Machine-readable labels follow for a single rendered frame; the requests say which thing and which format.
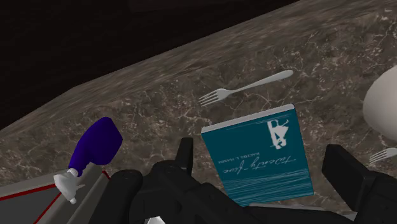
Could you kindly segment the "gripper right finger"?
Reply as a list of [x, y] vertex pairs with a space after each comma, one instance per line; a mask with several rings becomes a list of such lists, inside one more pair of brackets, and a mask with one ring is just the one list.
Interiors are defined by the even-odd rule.
[[338, 144], [328, 144], [322, 173], [352, 211], [354, 224], [397, 224], [397, 179], [368, 170]]

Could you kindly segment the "grey robot stand red lines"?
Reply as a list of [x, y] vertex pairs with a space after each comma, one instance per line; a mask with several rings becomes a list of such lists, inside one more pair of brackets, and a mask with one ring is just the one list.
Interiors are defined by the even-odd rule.
[[88, 224], [109, 181], [106, 171], [89, 164], [71, 204], [54, 184], [53, 174], [0, 187], [0, 224]]

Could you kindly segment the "white round vessel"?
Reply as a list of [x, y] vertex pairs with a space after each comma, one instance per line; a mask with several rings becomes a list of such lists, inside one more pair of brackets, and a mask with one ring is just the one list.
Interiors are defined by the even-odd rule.
[[397, 66], [384, 72], [368, 89], [363, 116], [371, 128], [397, 141]]

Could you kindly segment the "teal book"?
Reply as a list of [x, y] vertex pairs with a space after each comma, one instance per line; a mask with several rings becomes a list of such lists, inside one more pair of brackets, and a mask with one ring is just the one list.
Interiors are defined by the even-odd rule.
[[293, 104], [204, 127], [201, 136], [227, 196], [238, 205], [313, 195]]

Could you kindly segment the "silver fork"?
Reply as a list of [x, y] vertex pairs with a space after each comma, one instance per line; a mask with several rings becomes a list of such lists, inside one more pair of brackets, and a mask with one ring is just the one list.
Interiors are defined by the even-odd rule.
[[264, 79], [261, 79], [259, 81], [256, 81], [252, 84], [246, 85], [244, 87], [240, 87], [236, 90], [227, 90], [224, 88], [219, 88], [217, 90], [214, 90], [202, 97], [199, 98], [198, 102], [200, 103], [201, 106], [206, 106], [209, 105], [211, 103], [214, 102], [218, 102], [221, 101], [225, 98], [227, 98], [229, 95], [237, 93], [237, 92], [241, 92], [243, 90], [247, 90], [249, 88], [253, 88], [253, 87], [257, 87], [260, 85], [264, 85], [267, 83], [271, 83], [274, 81], [279, 81], [285, 78], [289, 78], [291, 75], [293, 74], [292, 70], [285, 70], [285, 71], [281, 71], [279, 73], [273, 74], [272, 76], [266, 77]]
[[397, 148], [387, 148], [370, 156], [369, 163], [374, 164], [376, 162], [394, 157], [396, 155], [397, 155]]

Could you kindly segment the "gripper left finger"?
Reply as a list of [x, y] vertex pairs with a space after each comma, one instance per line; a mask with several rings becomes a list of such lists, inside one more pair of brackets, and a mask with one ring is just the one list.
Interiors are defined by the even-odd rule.
[[184, 137], [174, 160], [153, 165], [143, 176], [122, 170], [111, 176], [89, 224], [144, 224], [161, 217], [165, 224], [199, 224], [199, 216], [187, 204], [186, 193], [199, 182], [192, 178], [193, 139]]

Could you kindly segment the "blue spray bottle white nozzle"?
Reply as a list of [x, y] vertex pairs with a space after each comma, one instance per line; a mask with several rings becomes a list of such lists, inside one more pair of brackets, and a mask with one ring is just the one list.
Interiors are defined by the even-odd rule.
[[82, 187], [77, 178], [90, 163], [107, 165], [117, 154], [123, 138], [109, 117], [102, 117], [90, 126], [78, 141], [67, 171], [54, 175], [54, 183], [71, 204], [76, 203], [76, 191]]

